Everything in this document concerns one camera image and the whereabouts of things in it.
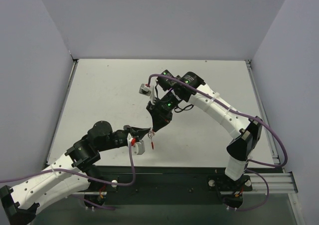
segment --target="cable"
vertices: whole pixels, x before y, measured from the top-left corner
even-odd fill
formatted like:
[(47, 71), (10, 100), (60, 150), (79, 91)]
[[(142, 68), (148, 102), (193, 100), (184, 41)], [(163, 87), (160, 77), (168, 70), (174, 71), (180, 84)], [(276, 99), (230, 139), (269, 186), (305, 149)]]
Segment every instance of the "cable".
[(194, 105), (192, 105), (192, 104), (186, 105), (184, 108), (180, 108), (179, 106), (176, 106), (176, 108), (174, 108), (174, 112), (175, 113), (181, 113), (183, 111), (191, 110), (192, 108), (194, 108)]
[(246, 172), (256, 174), (257, 176), (259, 176), (259, 177), (265, 182), (266, 187), (267, 187), (266, 197), (265, 197), (265, 199), (264, 199), (261, 203), (256, 204), (256, 205), (254, 205), (254, 206), (252, 206), (252, 207), (250, 207), (250, 208), (243, 208), (243, 209), (238, 208), (238, 209), (235, 209), (235, 208), (232, 208), (232, 207), (228, 206), (227, 204), (225, 204), (225, 198), (222, 198), (222, 197), (221, 197), (220, 191), (219, 191), (218, 186), (217, 186), (217, 184), (216, 184), (216, 185), (215, 185), (215, 189), (216, 189), (217, 197), (218, 197), (219, 201), (221, 201), (221, 203), (225, 204), (225, 205), (226, 205), (228, 208), (230, 208), (231, 210), (238, 211), (238, 212), (251, 211), (251, 210), (253, 210), (253, 209), (256, 209), (256, 208), (261, 207), (261, 206), (264, 205), (264, 204), (268, 201), (268, 199), (269, 199), (269, 185), (268, 185), (266, 179), (265, 179), (263, 176), (261, 176), (259, 173), (256, 173), (255, 171), (252, 171), (252, 170), (247, 169)]
[[(172, 77), (165, 76), (165, 75), (162, 75), (162, 74), (151, 74), (149, 76), (148, 85), (151, 84), (151, 78), (152, 77), (162, 77), (162, 78), (166, 78), (166, 79), (172, 80), (174, 82), (177, 82), (177, 83), (183, 85), (184, 87), (186, 87), (186, 88), (188, 88), (190, 90), (195, 91), (196, 93), (199, 93), (199, 94), (201, 94), (201, 95), (203, 95), (203, 96), (205, 96), (205, 97), (207, 97), (209, 99), (213, 99), (213, 97), (211, 97), (209, 94), (205, 94), (204, 92), (202, 92), (202, 91), (200, 91), (198, 89), (195, 89), (195, 88), (191, 87), (190, 85), (188, 85), (188, 84), (186, 84), (186, 83), (184, 83), (184, 82), (182, 82), (182, 81), (180, 81), (180, 80), (178, 80), (176, 78), (172, 78)], [(224, 103), (220, 102), (218, 99), (214, 99), (214, 102), (216, 102), (217, 104), (221, 105), (222, 107), (224, 107), (227, 110), (229, 109), (229, 107), (227, 105), (225, 105)], [(258, 123), (260, 123), (262, 126), (264, 126), (274, 136), (274, 138), (277, 140), (277, 142), (278, 142), (278, 144), (279, 144), (279, 146), (282, 149), (283, 154), (284, 154), (284, 162), (282, 164), (278, 164), (278, 165), (277, 164), (267, 164), (267, 163), (263, 163), (263, 162), (259, 162), (259, 161), (255, 161), (255, 160), (251, 160), (251, 159), (248, 159), (247, 161), (253, 162), (253, 163), (256, 163), (256, 164), (260, 164), (260, 165), (264, 165), (264, 166), (273, 167), (273, 168), (282, 168), (284, 165), (287, 164), (287, 162), (288, 162), (288, 154), (287, 154), (286, 148), (285, 148), (283, 142), (280, 140), (279, 136), (276, 134), (276, 132), (272, 128), (269, 127), (269, 125), (267, 125), (261, 119), (255, 118), (255, 117), (253, 117), (251, 115), (244, 114), (244, 113), (232, 110), (232, 109), (230, 109), (229, 111), (232, 112), (233, 114), (237, 114), (237, 115), (240, 115), (242, 117), (246, 117), (246, 118), (255, 120)]]
[(155, 87), (154, 87), (154, 89), (155, 89), (155, 93), (156, 93), (156, 98), (157, 98), (157, 99), (159, 99), (159, 90), (158, 90), (158, 85), (159, 85), (159, 83), (157, 83), (157, 82), (156, 82), (156, 85), (155, 85)]
[(236, 209), (237, 212), (247, 212), (247, 211), (259, 208), (262, 205), (264, 205), (268, 201), (268, 198), (269, 198), (269, 185), (268, 185), (266, 179), (263, 176), (261, 176), (259, 173), (256, 173), (255, 171), (246, 169), (246, 172), (256, 174), (258, 177), (260, 177), (262, 180), (264, 180), (266, 187), (267, 187), (267, 194), (266, 194), (266, 198), (260, 204), (257, 204), (257, 205), (250, 207), (250, 208), (245, 208), (245, 209), (238, 208), (238, 209)]
[[(71, 171), (71, 170), (68, 170), (68, 169), (54, 169), (54, 171), (70, 173), (70, 174), (77, 175), (77, 176), (80, 176), (80, 177), (83, 177), (83, 178), (86, 178), (86, 179), (90, 179), (90, 180), (93, 180), (93, 181), (96, 181), (96, 182), (99, 182), (99, 183), (102, 183), (102, 184), (109, 184), (109, 185), (117, 185), (117, 186), (122, 186), (122, 187), (128, 187), (128, 186), (133, 185), (135, 183), (135, 180), (136, 180), (136, 173), (135, 173), (135, 167), (134, 167), (134, 163), (133, 163), (132, 146), (131, 146), (131, 144), (129, 144), (129, 155), (130, 155), (130, 162), (131, 162), (133, 178), (132, 178), (132, 181), (130, 183), (127, 183), (127, 184), (112, 183), (112, 182), (109, 182), (109, 181), (96, 179), (96, 178), (93, 178), (93, 177), (90, 177), (90, 176), (87, 176), (87, 175), (84, 175), (84, 174), (81, 174), (81, 173), (77, 173), (75, 171)], [(23, 177), (19, 177), (19, 178), (15, 178), (15, 179), (0, 180), (0, 184), (16, 182), (16, 181), (19, 181), (19, 180), (24, 180), (24, 179), (28, 179), (28, 178), (31, 178), (31, 177), (35, 177), (35, 176), (38, 176), (38, 175), (41, 175), (41, 174), (47, 174), (47, 173), (53, 173), (53, 171), (52, 170), (45, 170), (45, 171), (41, 171), (39, 173), (35, 173), (35, 174), (31, 174), (31, 175), (28, 175), (28, 176), (23, 176)]]
[(112, 207), (112, 206), (107, 206), (107, 207), (105, 207), (105, 206), (101, 206), (101, 205), (95, 204), (95, 203), (93, 203), (93, 202), (91, 202), (91, 201), (89, 201), (89, 200), (87, 200), (87, 199), (80, 198), (80, 197), (75, 196), (75, 195), (70, 195), (70, 197), (73, 197), (73, 198), (82, 200), (82, 201), (84, 201), (84, 202), (86, 202), (86, 203), (88, 203), (88, 204), (91, 204), (91, 205), (93, 205), (93, 206), (99, 208), (99, 209), (112, 210), (112, 211), (114, 211), (114, 210), (116, 209), (115, 207)]

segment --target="small white object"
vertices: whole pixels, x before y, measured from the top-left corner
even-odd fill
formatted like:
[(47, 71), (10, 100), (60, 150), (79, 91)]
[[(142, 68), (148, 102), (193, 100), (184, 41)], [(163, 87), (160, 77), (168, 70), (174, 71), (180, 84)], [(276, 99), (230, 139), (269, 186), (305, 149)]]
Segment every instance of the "small white object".
[(210, 186), (210, 187), (214, 187), (215, 186), (215, 181), (214, 180), (209, 180), (208, 181), (208, 185)]
[[(133, 137), (131, 136), (131, 134), (128, 134), (127, 140), (128, 140), (129, 146), (132, 146)], [(134, 155), (142, 155), (145, 152), (144, 141), (140, 140), (139, 142), (135, 142), (134, 145), (132, 146), (132, 152)]]
[(225, 169), (225, 175), (234, 181), (238, 180), (245, 172), (246, 163), (247, 161), (239, 161), (229, 156), (228, 164)]
[(229, 106), (229, 108), (227, 109), (227, 111), (225, 112), (222, 120), (219, 122), (219, 124), (221, 125), (222, 122), (224, 122), (226, 115), (229, 113), (229, 111), (233, 109), (233, 106)]
[(52, 172), (54, 173), (55, 178), (59, 179), (59, 176), (58, 176), (58, 175), (57, 175), (57, 173), (55, 172), (55, 170), (54, 170), (54, 168), (53, 168), (53, 165), (52, 165), (52, 164), (50, 165), (50, 168), (51, 168)]
[(118, 181), (116, 181), (116, 180), (112, 180), (112, 183), (115, 183), (115, 184), (112, 184), (111, 186), (113, 187), (113, 188), (116, 188), (117, 187), (117, 183), (118, 183)]
[(245, 182), (245, 185), (248, 186), (248, 187), (250, 187), (250, 186), (251, 186), (251, 181), (248, 180), (247, 182)]
[(146, 84), (141, 84), (139, 93), (142, 95), (150, 96), (152, 91), (151, 88), (148, 87)]

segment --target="white cable tie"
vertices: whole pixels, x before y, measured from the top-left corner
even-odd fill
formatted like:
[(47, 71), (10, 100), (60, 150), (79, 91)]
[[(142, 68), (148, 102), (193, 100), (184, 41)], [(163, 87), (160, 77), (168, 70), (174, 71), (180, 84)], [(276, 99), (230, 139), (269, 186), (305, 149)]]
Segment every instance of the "white cable tie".
[(220, 123), (219, 123), (220, 125), (221, 125), (222, 122), (224, 122), (226, 115), (229, 113), (229, 111), (230, 111), (232, 108), (233, 108), (233, 106), (229, 106), (229, 108), (227, 109), (227, 111), (225, 112), (223, 118), (221, 119), (221, 121), (220, 121)]
[(59, 176), (56, 174), (56, 171), (54, 170), (52, 164), (50, 165), (50, 167), (51, 167), (52, 172), (53, 172), (54, 175), (55, 175), (55, 178), (56, 178), (56, 179), (59, 179)]
[(220, 96), (218, 92), (214, 92), (214, 95), (212, 96), (211, 101), (214, 102), (215, 99), (217, 99)]

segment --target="black connector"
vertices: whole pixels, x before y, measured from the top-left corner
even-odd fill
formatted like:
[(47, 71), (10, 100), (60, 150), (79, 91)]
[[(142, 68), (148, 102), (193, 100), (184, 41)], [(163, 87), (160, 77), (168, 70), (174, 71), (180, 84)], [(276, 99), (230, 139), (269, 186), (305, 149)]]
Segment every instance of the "black connector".
[(19, 209), (19, 203), (14, 203), (11, 193), (13, 189), (3, 186), (0, 189), (0, 199), (10, 225), (27, 225), (35, 219), (38, 203), (34, 203), (29, 209)]
[[(198, 88), (201, 84), (205, 84), (204, 80), (193, 72), (187, 72), (183, 77), (174, 77), (168, 70), (163, 71), (161, 74), (178, 79), (193, 88)], [(190, 96), (196, 94), (195, 91), (186, 88), (180, 83), (169, 80), (168, 78), (158, 77), (157, 80), (158, 85), (164, 91), (169, 91), (163, 98), (156, 98), (155, 104), (149, 102), (146, 107), (152, 117), (154, 132), (171, 122), (173, 117), (172, 110), (177, 108), (181, 101), (184, 100), (188, 102)]]

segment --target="black joint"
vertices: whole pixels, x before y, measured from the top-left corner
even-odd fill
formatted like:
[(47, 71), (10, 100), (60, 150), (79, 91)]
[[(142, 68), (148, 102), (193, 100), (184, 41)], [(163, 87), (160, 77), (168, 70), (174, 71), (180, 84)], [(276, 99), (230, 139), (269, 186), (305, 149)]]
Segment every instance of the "black joint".
[(239, 161), (248, 159), (248, 155), (255, 148), (261, 136), (262, 125), (256, 120), (249, 121), (250, 124), (245, 130), (240, 129), (241, 135), (227, 146), (227, 152)]
[(9, 186), (4, 186), (0, 189), (0, 199), (4, 208), (6, 217), (10, 225), (27, 225), (35, 219), (38, 204), (33, 204), (27, 210), (19, 209), (19, 202), (14, 202), (11, 196), (13, 189)]
[(65, 153), (66, 156), (70, 156), (72, 161), (72, 167), (77, 167), (82, 172), (100, 160), (99, 152), (93, 148), (87, 140), (80, 140), (76, 142), (70, 149)]

